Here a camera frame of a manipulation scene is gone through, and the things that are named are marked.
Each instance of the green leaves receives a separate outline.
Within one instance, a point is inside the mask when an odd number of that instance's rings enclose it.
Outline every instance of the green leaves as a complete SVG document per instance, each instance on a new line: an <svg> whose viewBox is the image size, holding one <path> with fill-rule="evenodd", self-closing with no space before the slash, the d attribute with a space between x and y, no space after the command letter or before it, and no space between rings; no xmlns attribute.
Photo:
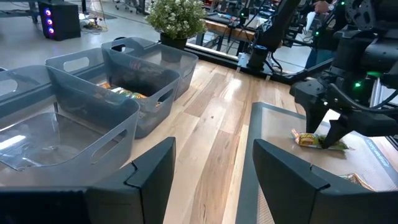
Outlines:
<svg viewBox="0 0 398 224"><path fill-rule="evenodd" d="M149 9L148 23L172 39L191 38L206 32L205 10L198 0L157 0Z"/></svg>

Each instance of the wrapper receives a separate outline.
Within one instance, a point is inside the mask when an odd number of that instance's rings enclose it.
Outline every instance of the wrapper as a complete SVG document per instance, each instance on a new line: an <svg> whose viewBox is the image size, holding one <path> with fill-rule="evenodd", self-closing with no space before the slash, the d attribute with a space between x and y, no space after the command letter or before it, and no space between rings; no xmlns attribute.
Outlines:
<svg viewBox="0 0 398 224"><path fill-rule="evenodd" d="M322 149L322 141L326 138L324 134L311 134L311 133L298 133L296 130L292 130L292 136L294 141L299 146L312 147ZM334 143L328 149L331 150L347 150L350 149L342 140Z"/></svg>
<svg viewBox="0 0 398 224"><path fill-rule="evenodd" d="M358 174L346 174L346 175L340 175L339 177L349 180L354 184L358 184L368 190L375 191L371 186L369 186L365 181L363 181Z"/></svg>
<svg viewBox="0 0 398 224"><path fill-rule="evenodd" d="M120 94L120 95L124 95L128 98L132 98L132 99L143 99L143 98L147 98L146 95L143 95L141 93L136 93L133 91L129 91L126 89L123 89L121 87L112 87L108 82L103 82L98 84L98 86L105 88L107 90L111 90L114 93Z"/></svg>

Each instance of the concrete floor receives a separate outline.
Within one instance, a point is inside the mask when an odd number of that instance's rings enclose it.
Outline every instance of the concrete floor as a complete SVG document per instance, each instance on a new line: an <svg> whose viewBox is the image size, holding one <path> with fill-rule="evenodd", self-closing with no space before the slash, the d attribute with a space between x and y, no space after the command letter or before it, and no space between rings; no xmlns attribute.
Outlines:
<svg viewBox="0 0 398 224"><path fill-rule="evenodd" d="M80 1L73 0L73 2L80 4ZM92 10L101 10L101 4L98 1L88 1L87 6ZM100 47L102 43L120 36L159 40L159 33L147 24L143 15L136 14L135 10L133 13L124 10L124 7L117 10L115 3L110 0L104 1L102 7L105 13L117 17L117 19L106 21L107 32L82 33L81 38L61 42L46 39L41 26L35 26L28 17L0 18L0 67L12 69L27 65L42 65L47 58ZM0 2L0 9L23 9L23 7L9 2ZM309 47L282 47L274 56L284 70L298 72L305 66L310 51ZM235 52L236 50L232 49L230 54L234 55ZM392 90L385 90L384 98L391 93Z"/></svg>

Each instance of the gray plastic bin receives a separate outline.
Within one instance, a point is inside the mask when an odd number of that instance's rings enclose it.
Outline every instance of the gray plastic bin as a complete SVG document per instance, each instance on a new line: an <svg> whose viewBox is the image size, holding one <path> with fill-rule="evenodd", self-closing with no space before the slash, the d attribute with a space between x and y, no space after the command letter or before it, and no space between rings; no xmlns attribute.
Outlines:
<svg viewBox="0 0 398 224"><path fill-rule="evenodd" d="M181 80L175 99L189 89L198 62L198 57L194 54L138 37L115 40L102 44L101 47L106 50L122 50L127 55L177 71Z"/></svg>
<svg viewBox="0 0 398 224"><path fill-rule="evenodd" d="M46 60L46 65L92 83L108 81L113 86L142 93L136 138L144 138L169 114L178 87L178 72L116 51L84 50Z"/></svg>
<svg viewBox="0 0 398 224"><path fill-rule="evenodd" d="M130 158L136 101L40 65L0 85L1 185L90 185Z"/></svg>

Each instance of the wooden tabletop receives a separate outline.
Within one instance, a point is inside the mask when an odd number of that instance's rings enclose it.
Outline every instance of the wooden tabletop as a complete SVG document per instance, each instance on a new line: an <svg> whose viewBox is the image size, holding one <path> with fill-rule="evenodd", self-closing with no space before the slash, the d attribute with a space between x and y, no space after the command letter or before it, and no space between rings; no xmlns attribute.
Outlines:
<svg viewBox="0 0 398 224"><path fill-rule="evenodd" d="M190 88L175 101L171 114L148 137L134 141L131 159L168 136L177 139L165 224L235 223L244 158L251 156L245 153L252 103L265 102L305 114L289 89L281 83L198 62ZM265 134L273 134L272 128L265 128L262 135L268 138ZM374 141L397 169L398 151L385 138Z"/></svg>
<svg viewBox="0 0 398 224"><path fill-rule="evenodd" d="M208 20L205 20L205 22L206 22L206 27L210 32L217 32L220 35L222 34L228 35L229 32L231 32L231 29L228 28L228 26L225 24L208 21ZM252 40L254 37L254 32L236 28L232 30L231 36L233 39L238 39L238 40L247 40L248 37Z"/></svg>

